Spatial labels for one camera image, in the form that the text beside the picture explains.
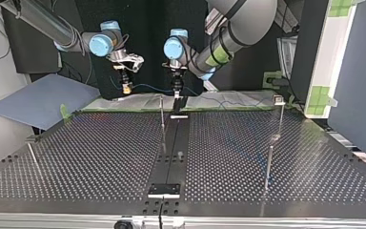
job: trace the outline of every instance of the green tape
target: green tape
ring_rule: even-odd
[[[268,78],[277,78],[280,79],[282,78],[282,72],[281,71],[277,71],[277,72],[267,72],[264,73],[264,77],[263,77],[263,89],[280,89],[279,86],[273,86],[273,84],[268,83],[267,79]]]
[[[226,64],[226,63],[230,62],[230,57],[228,56],[228,54],[224,51],[224,49],[221,46],[219,46],[213,52],[213,56],[215,56],[215,59],[221,64]],[[219,64],[216,63],[216,61],[214,60],[213,56],[210,56],[210,58],[208,58],[206,63],[213,67],[219,66]]]
[[[325,108],[329,104],[329,87],[313,86],[307,115],[323,115]]]
[[[333,0],[329,17],[344,17],[348,16],[353,0]]]
[[[61,104],[60,111],[64,120],[67,121],[72,117],[72,115],[68,112],[67,106],[65,106],[65,104]]]

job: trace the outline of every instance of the vertical steel rod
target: vertical steel rod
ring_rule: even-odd
[[[32,149],[31,143],[28,143],[28,147],[29,147],[29,150],[30,150],[30,153],[32,156],[32,160],[34,161],[34,163],[37,163],[37,157],[35,157],[34,150]]]
[[[266,190],[269,190],[269,179],[270,179],[270,170],[272,168],[273,148],[274,148],[274,146],[270,146],[269,155],[268,155],[268,158],[267,158],[266,181],[264,183],[264,188]]]
[[[163,95],[160,95],[160,115],[162,118],[162,130],[165,130],[165,116],[163,112]]]

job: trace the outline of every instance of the metal rod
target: metal rod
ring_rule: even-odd
[[[31,143],[28,143],[29,151],[31,153],[32,160],[34,163],[37,163],[37,157],[35,157],[34,150],[32,149]]]
[[[160,115],[162,118],[162,130],[165,131],[165,116],[163,113],[163,95],[160,95]]]
[[[274,146],[270,146],[269,155],[268,155],[268,158],[267,158],[266,181],[264,183],[264,188],[265,188],[266,191],[269,190],[269,179],[270,179],[270,170],[272,168],[273,149],[274,149]]]
[[[282,105],[281,106],[281,115],[280,115],[280,126],[278,127],[278,134],[281,135],[281,126],[283,124],[283,116],[284,116],[284,106],[285,105]]]
[[[14,15],[18,14],[12,1],[5,1],[0,5]],[[70,26],[46,8],[40,1],[22,0],[19,15],[22,20],[44,33],[59,45],[68,46],[75,38]]]

